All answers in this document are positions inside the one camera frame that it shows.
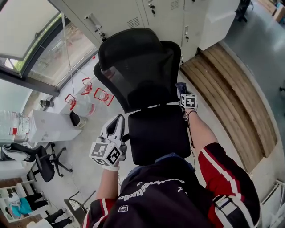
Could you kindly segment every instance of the wrist strap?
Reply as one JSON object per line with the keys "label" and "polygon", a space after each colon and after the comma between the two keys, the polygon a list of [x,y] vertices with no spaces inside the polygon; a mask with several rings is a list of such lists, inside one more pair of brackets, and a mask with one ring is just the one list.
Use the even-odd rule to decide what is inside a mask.
{"label": "wrist strap", "polygon": [[102,168],[103,169],[107,169],[109,171],[119,171],[120,166],[113,166],[113,167],[111,167],[111,166],[102,166]]}

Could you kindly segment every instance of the white stripe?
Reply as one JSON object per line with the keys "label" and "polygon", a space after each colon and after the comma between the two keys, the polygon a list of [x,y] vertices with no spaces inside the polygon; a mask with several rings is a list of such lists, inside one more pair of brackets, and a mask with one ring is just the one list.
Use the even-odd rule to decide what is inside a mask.
{"label": "white stripe", "polygon": [[219,166],[219,165],[214,161],[214,159],[212,159],[212,158],[210,157],[210,155],[209,155],[204,149],[202,149],[201,152],[203,153],[203,155],[205,156],[205,158],[213,165],[213,167],[214,167],[220,174],[222,174],[222,175],[225,177],[225,179],[226,179],[227,181],[230,182],[231,187],[232,187],[232,192],[236,195],[236,197],[237,197],[238,199],[241,200],[241,194],[238,193],[238,191],[237,191],[236,181],[235,181],[233,178],[231,178],[231,176],[227,173],[227,171],[224,171],[224,170],[222,169],[222,167]]}
{"label": "white stripe", "polygon": [[82,228],[87,228],[87,227],[86,227],[86,226],[87,226],[87,216],[88,216],[88,214],[89,214],[89,210],[90,210],[90,208],[88,209],[88,212],[87,212],[87,214],[86,214],[86,216],[85,216],[85,218],[84,218],[84,222],[83,222]]}
{"label": "white stripe", "polygon": [[101,199],[101,200],[102,200],[102,205],[103,205],[105,215],[103,217],[101,217],[97,223],[94,224],[93,228],[97,228],[99,226],[100,222],[108,215],[108,210],[107,210],[105,199]]}
{"label": "white stripe", "polygon": [[224,228],[233,228],[232,224],[230,224],[230,222],[228,221],[228,219],[226,218],[226,216],[223,214],[223,212],[221,212],[218,208],[215,207],[215,213],[218,217],[218,219],[220,220],[220,222],[222,223]]}
{"label": "white stripe", "polygon": [[241,212],[248,222],[249,227],[254,228],[253,220],[245,204],[241,200],[236,200],[234,196],[230,195],[229,198],[231,198],[233,202],[240,208]]}

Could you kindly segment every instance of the white box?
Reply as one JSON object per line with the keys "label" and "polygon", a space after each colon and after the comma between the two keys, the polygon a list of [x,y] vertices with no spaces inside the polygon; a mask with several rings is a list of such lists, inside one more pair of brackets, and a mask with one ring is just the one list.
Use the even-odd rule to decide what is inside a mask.
{"label": "white box", "polygon": [[122,152],[115,143],[93,142],[89,157],[98,165],[114,167]]}
{"label": "white box", "polygon": [[185,109],[197,109],[197,96],[195,94],[181,94],[180,106]]}
{"label": "white box", "polygon": [[67,114],[32,110],[30,117],[29,142],[56,142],[74,139],[82,130],[74,127]]}

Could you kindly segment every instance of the person sitting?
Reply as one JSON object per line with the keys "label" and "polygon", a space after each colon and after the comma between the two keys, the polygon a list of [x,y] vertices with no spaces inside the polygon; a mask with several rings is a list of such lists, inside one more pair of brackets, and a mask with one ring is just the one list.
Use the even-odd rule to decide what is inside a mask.
{"label": "person sitting", "polygon": [[68,217],[67,219],[63,219],[57,223],[54,222],[59,216],[63,215],[66,212],[67,210],[65,208],[59,209],[56,213],[49,215],[37,223],[30,222],[27,225],[27,228],[64,228],[66,225],[74,222],[73,217]]}
{"label": "person sitting", "polygon": [[24,215],[32,213],[38,208],[49,204],[48,200],[41,200],[36,202],[40,198],[43,198],[43,195],[41,193],[29,195],[26,197],[19,197],[16,193],[9,194],[9,201],[11,203],[9,204],[10,210],[9,208],[7,208],[7,210],[10,212],[9,214],[14,214],[19,218],[24,218]]}

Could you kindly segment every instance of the chair armrest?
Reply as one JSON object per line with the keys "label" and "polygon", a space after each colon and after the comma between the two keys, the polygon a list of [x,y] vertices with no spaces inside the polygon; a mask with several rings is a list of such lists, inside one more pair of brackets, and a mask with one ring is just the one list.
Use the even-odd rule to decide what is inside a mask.
{"label": "chair armrest", "polygon": [[47,158],[49,158],[50,156],[51,156],[50,154],[46,154],[46,155],[40,157],[40,160],[47,159]]}
{"label": "chair armrest", "polygon": [[40,159],[38,154],[36,154],[36,160],[37,160],[37,166],[38,166],[39,170],[42,170],[43,167],[41,166],[41,159]]}

